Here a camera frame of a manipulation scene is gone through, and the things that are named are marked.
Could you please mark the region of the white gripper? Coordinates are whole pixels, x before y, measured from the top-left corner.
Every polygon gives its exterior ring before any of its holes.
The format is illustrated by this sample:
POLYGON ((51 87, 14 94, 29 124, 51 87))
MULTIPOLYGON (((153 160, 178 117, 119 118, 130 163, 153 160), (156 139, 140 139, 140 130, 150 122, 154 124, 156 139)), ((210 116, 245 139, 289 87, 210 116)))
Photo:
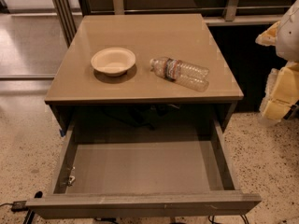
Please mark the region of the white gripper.
POLYGON ((268 75, 265 97, 260 105, 264 119, 281 121, 299 101, 299 0, 296 0, 280 21, 257 36, 262 46, 275 46, 276 53, 287 64, 273 68, 268 75))

